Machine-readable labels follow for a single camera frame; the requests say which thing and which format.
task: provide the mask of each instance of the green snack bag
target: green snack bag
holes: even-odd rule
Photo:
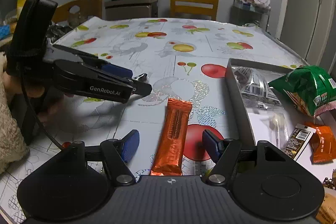
[[[336,83],[317,66],[297,68],[268,84],[287,95],[308,116],[317,117],[336,108]]]

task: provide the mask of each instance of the chocolate bar wrapper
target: chocolate bar wrapper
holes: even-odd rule
[[[191,102],[169,98],[167,116],[150,175],[182,175],[182,156]]]
[[[282,151],[296,161],[315,132],[315,128],[298,123]]]

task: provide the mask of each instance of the screw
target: screw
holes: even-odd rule
[[[219,174],[209,176],[209,180],[213,183],[222,183],[225,181],[225,177]]]
[[[132,181],[132,177],[130,175],[119,175],[117,177],[117,181],[122,184],[130,183]]]

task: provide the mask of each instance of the nuts in bag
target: nuts in bag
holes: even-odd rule
[[[258,70],[238,67],[235,69],[235,76],[243,102],[247,107],[273,109],[282,106],[265,77]]]

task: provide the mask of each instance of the fuzzy sleeve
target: fuzzy sleeve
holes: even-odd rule
[[[20,160],[28,153],[20,128],[9,110],[3,85],[3,68],[6,56],[0,52],[0,173],[8,163]]]

